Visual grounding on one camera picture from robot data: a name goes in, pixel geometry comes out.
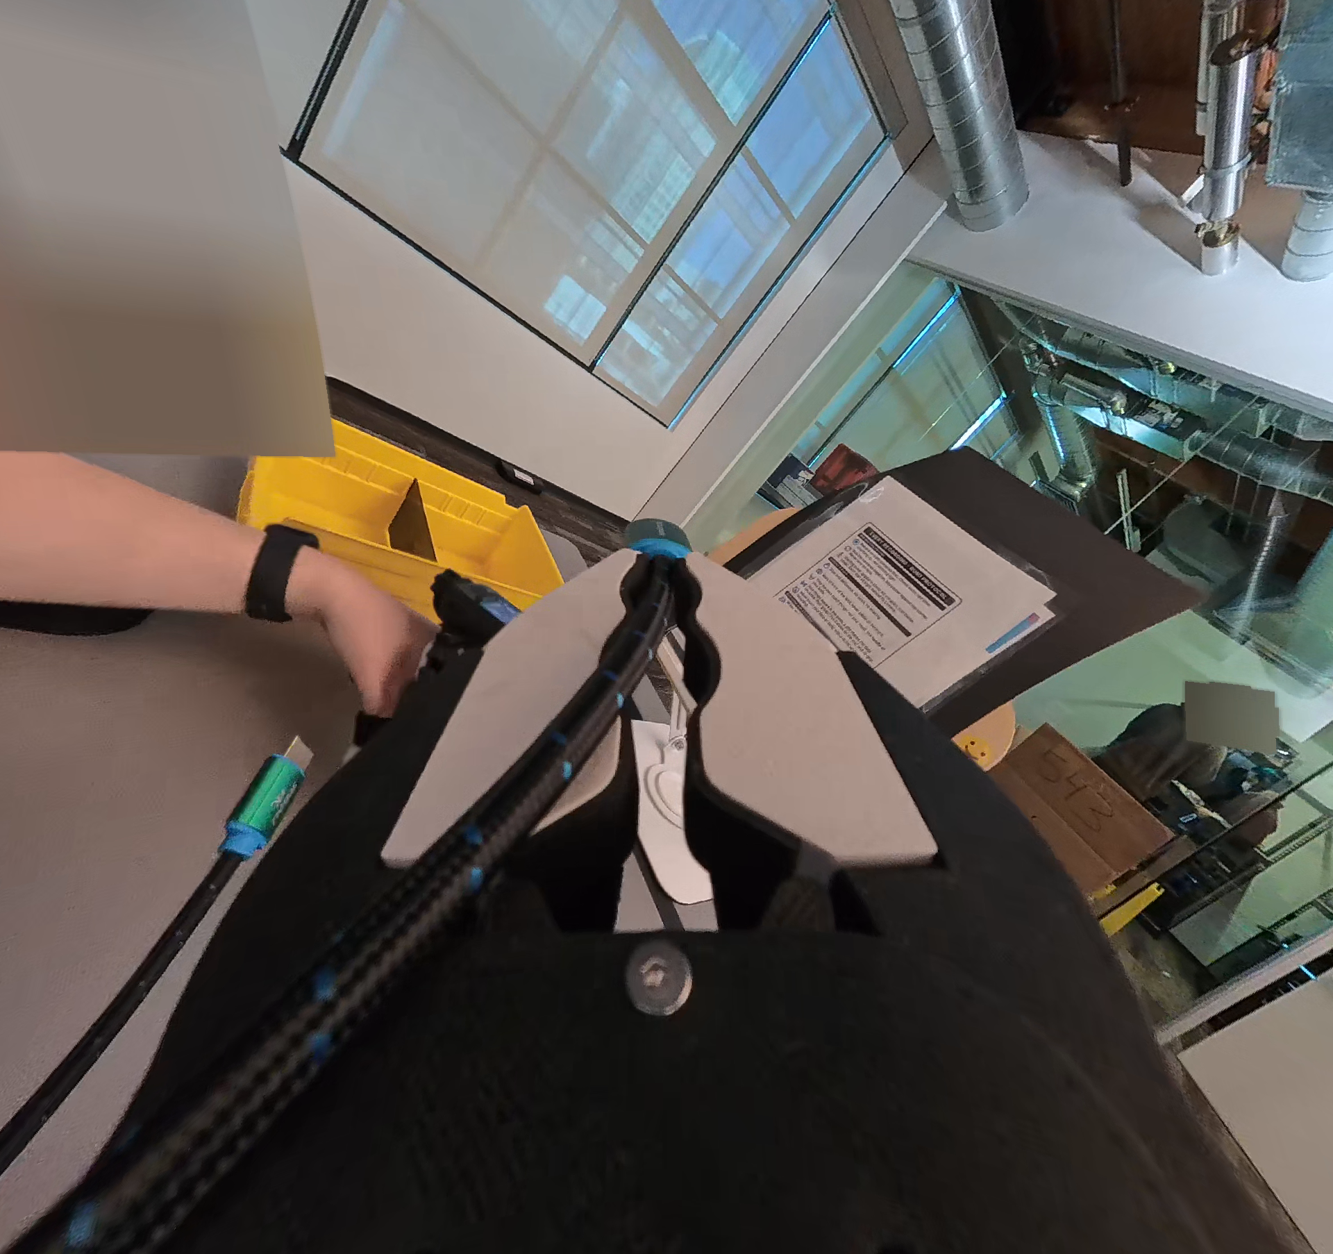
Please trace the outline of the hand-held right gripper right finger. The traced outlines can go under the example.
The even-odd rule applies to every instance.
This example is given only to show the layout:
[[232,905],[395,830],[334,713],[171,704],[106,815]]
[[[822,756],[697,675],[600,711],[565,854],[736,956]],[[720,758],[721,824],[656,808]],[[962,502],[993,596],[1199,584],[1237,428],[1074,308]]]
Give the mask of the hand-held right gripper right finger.
[[685,834],[711,875],[803,851],[828,870],[939,849],[841,654],[799,613],[691,554],[676,565],[689,720]]

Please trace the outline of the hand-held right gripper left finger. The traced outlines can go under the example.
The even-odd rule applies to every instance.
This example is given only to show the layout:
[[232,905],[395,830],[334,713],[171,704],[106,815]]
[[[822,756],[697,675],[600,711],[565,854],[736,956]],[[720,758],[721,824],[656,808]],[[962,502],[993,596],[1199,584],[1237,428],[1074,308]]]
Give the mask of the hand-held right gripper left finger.
[[632,550],[610,555],[523,612],[486,646],[382,849],[385,864],[416,863],[598,672],[607,639],[627,613],[621,584],[643,563]]

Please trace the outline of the person's left forearm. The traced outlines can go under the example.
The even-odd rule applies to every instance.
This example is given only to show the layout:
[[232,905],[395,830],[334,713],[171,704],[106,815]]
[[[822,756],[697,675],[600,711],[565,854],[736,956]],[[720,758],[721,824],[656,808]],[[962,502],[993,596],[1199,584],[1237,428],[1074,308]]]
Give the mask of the person's left forearm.
[[2,454],[2,597],[119,610],[245,612],[262,537],[55,453]]

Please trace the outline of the person's left hand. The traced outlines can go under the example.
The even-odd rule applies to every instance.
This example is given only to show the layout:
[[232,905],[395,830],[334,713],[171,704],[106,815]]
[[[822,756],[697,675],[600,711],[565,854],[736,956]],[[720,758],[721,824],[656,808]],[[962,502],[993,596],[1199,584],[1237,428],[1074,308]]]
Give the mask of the person's left hand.
[[362,711],[376,719],[393,717],[438,632],[354,567],[310,548],[294,561],[286,609],[325,632],[357,687]]

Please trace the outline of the white metal stand base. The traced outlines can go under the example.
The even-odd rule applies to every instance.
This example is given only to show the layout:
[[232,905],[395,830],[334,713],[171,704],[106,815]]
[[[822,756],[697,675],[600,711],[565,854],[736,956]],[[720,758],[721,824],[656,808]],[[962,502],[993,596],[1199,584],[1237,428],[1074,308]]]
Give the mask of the white metal stand base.
[[639,771],[639,843],[653,879],[672,903],[697,908],[714,902],[710,873],[694,856],[685,833],[685,771],[688,723],[697,708],[685,682],[685,641],[678,630],[658,651],[672,688],[668,720],[632,723]]

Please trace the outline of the yellow divided bin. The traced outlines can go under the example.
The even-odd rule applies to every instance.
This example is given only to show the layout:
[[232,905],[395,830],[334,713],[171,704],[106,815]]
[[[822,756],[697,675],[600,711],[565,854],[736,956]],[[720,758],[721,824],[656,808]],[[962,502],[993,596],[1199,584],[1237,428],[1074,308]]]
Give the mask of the yellow divided bin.
[[490,487],[336,421],[331,457],[258,457],[236,518],[315,535],[327,555],[434,617],[451,570],[526,610],[564,578],[535,515]]

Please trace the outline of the black wristband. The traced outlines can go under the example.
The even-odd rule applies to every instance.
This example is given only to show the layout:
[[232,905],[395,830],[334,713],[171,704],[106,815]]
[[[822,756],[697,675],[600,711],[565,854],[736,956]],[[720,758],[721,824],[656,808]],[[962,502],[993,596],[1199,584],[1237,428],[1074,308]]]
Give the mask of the black wristband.
[[245,616],[269,625],[289,623],[289,583],[297,558],[320,547],[320,538],[310,531],[285,524],[266,526],[246,584]]

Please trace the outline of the wooden board with smiley sticker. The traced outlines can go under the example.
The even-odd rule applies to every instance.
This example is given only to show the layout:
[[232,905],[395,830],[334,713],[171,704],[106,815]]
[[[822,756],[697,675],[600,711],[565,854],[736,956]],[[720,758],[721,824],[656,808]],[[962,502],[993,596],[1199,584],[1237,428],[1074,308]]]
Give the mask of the wooden board with smiley sticker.
[[[714,547],[707,557],[728,565],[764,535],[806,512],[805,508],[772,511]],[[985,772],[1001,763],[1020,740],[1020,724],[1011,701],[978,719],[968,729],[954,733],[955,746]]]

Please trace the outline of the black framed sign board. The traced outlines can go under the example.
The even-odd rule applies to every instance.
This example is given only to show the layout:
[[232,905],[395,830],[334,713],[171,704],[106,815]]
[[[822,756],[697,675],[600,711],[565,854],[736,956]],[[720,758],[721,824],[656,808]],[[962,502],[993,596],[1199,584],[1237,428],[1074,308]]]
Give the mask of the black framed sign board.
[[957,730],[1205,599],[970,448],[792,512],[723,563]]

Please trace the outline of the brown cardboard box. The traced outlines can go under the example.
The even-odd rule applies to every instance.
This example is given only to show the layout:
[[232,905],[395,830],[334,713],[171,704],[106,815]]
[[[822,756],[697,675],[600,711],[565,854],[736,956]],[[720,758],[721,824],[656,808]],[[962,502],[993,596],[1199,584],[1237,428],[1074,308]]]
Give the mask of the brown cardboard box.
[[1100,896],[1177,841],[1050,726],[1029,734],[990,773],[1085,896]]

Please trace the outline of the large grid window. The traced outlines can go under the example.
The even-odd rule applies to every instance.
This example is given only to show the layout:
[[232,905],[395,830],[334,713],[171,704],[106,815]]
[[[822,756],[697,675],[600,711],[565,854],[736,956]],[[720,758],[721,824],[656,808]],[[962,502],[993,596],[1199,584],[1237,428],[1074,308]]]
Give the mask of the large grid window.
[[854,0],[349,0],[292,146],[673,427],[905,123]]

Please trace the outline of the silver insulated pipe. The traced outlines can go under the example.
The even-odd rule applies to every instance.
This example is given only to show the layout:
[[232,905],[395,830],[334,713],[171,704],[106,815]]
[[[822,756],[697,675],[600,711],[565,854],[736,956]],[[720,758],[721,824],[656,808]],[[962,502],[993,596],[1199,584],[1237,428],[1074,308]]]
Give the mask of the silver insulated pipe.
[[1182,200],[1195,213],[1199,262],[1209,278],[1229,274],[1241,256],[1258,68],[1273,38],[1242,31],[1244,8],[1253,2],[1202,0],[1195,122],[1203,168]]

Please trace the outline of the silver ribbed air duct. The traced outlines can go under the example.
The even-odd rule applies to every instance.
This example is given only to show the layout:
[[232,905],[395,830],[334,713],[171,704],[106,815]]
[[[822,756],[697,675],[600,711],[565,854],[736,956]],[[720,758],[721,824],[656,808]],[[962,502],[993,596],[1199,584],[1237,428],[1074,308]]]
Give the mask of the silver ribbed air duct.
[[889,0],[959,223],[997,230],[1029,198],[991,0]]

